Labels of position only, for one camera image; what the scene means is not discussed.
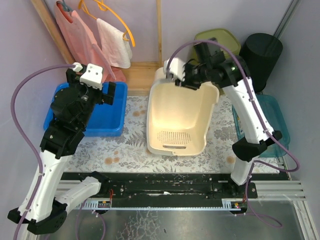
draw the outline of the black bracket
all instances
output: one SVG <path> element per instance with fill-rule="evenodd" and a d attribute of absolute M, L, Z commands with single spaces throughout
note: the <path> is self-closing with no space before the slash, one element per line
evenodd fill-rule
<path fill-rule="evenodd" d="M 34 219 L 30 221 L 24 219 L 23 224 L 28 224 L 27 230 L 35 235 L 52 234 L 64 224 L 67 218 L 66 207 L 66 203 L 62 204 L 54 199 L 50 216 L 39 222 Z M 12 209 L 9 211 L 7 218 L 18 224 L 21 219 L 21 212 L 18 211 L 18 208 Z"/>
<path fill-rule="evenodd" d="M 212 82 L 220 88 L 236 87 L 238 82 L 243 79 L 233 59 L 226 59 L 223 51 L 218 46 L 202 42 L 194 45 L 194 49 L 198 56 L 199 64 L 193 65 L 188 61 L 184 65 L 184 81 L 175 80 L 176 86 L 197 90 L 202 83 Z M 236 58 L 246 76 L 250 76 L 246 62 L 240 56 L 236 56 Z"/>
<path fill-rule="evenodd" d="M 115 98 L 115 94 L 116 94 L 116 83 L 110 81 L 108 84 L 108 93 L 102 94 L 102 103 L 103 104 L 108 104 L 108 105 L 112 105 L 114 104 L 114 98 Z"/>
<path fill-rule="evenodd" d="M 55 157 L 59 159 L 75 154 L 78 144 L 84 136 L 81 129 L 70 129 L 61 126 L 59 122 L 51 121 L 48 129 L 44 132 L 40 148 L 55 153 Z"/>
<path fill-rule="evenodd" d="M 188 174 L 167 174 L 157 178 L 146 174 L 142 179 L 114 179 L 107 173 L 96 173 L 101 191 L 93 196 L 108 198 L 112 190 L 113 208 L 202 208 L 222 207 L 222 199 L 243 199 L 245 186 L 236 185 L 230 178 L 225 182 L 189 178 Z M 248 197 L 257 198 L 254 183 L 249 183 Z"/>
<path fill-rule="evenodd" d="M 282 133 L 280 131 L 274 131 L 272 135 L 276 140 L 282 138 Z M 268 146 L 272 144 L 274 144 L 274 141 L 272 141 L 271 138 L 268 138 L 266 141 L 261 141 L 260 144 L 255 144 L 249 143 L 246 138 L 243 137 L 232 145 L 232 150 L 239 159 L 249 163 L 252 158 L 262 154 L 267 150 Z"/>

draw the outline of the blue plastic tub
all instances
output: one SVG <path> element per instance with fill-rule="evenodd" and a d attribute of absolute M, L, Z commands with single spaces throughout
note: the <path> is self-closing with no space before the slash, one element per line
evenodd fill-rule
<path fill-rule="evenodd" d="M 280 110 L 277 100 L 273 96 L 269 95 L 256 95 L 257 100 L 260 103 L 261 109 L 274 130 L 280 130 L 282 138 L 280 143 L 289 149 L 290 135 L 287 129 L 286 122 Z M 232 112 L 235 122 L 235 129 L 238 139 L 242 139 L 245 136 L 243 129 L 241 128 L 241 119 L 238 118 L 235 108 L 232 106 Z M 277 144 L 268 146 L 267 150 L 264 151 L 260 157 L 262 158 L 275 158 L 286 155 L 286 152 L 280 148 Z"/>
<path fill-rule="evenodd" d="M 60 89 L 65 89 L 69 86 L 68 83 L 60 84 L 54 94 Z M 103 84 L 102 91 L 107 93 L 108 83 Z M 113 100 L 113 105 L 102 104 L 96 105 L 94 107 L 93 113 L 86 127 L 84 135 L 86 137 L 117 137 L 122 134 L 124 123 L 125 123 L 125 113 L 126 113 L 126 103 L 128 95 L 128 86 L 124 82 L 116 82 L 115 96 Z M 50 121 L 53 119 L 54 114 L 52 109 L 46 115 L 43 128 L 47 130 Z"/>

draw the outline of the hanging towel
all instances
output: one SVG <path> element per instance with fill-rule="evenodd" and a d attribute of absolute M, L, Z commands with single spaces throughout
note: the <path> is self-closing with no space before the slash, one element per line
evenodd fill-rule
<path fill-rule="evenodd" d="M 56 22 L 62 32 L 65 42 L 76 62 L 82 64 L 96 64 L 103 68 L 103 82 L 118 81 L 125 82 L 123 72 L 110 66 L 99 48 L 94 34 L 82 21 L 74 10 L 71 16 L 63 10 L 63 6 L 57 3 L 54 6 Z"/>
<path fill-rule="evenodd" d="M 123 40 L 123 32 L 98 18 L 96 20 L 101 40 L 102 53 L 111 66 L 130 68 L 132 51 L 128 41 Z"/>

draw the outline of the teal plastic tub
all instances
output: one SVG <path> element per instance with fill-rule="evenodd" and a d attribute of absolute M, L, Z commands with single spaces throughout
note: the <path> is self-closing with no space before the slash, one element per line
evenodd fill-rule
<path fill-rule="evenodd" d="M 277 100 L 273 96 L 269 95 L 256 95 L 257 100 L 262 108 L 262 111 L 273 127 L 274 130 L 280 130 L 282 133 L 282 138 L 280 143 L 285 146 L 286 149 L 289 149 L 290 135 L 287 129 L 285 119 L 280 110 Z M 241 127 L 241 119 L 239 119 L 235 108 L 232 106 L 233 118 L 235 122 L 235 129 L 238 139 L 242 139 L 245 136 L 245 133 Z M 260 157 L 261 158 L 276 158 L 282 157 L 287 153 L 280 148 L 277 144 L 272 144 L 268 146 L 267 150 L 264 151 Z"/>

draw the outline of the metal table surface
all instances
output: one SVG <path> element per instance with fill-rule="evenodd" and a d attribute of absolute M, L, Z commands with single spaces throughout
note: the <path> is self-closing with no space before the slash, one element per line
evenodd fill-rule
<path fill-rule="evenodd" d="M 294 205 L 289 202 L 251 202 L 260 214 L 278 219 L 283 228 L 262 223 L 255 216 L 233 216 L 227 211 L 118 211 L 103 216 L 104 240 L 301 240 L 304 239 Z M 75 240 L 76 217 L 72 211 L 64 225 L 49 240 Z M 101 219 L 83 210 L 79 217 L 79 238 L 100 240 Z"/>

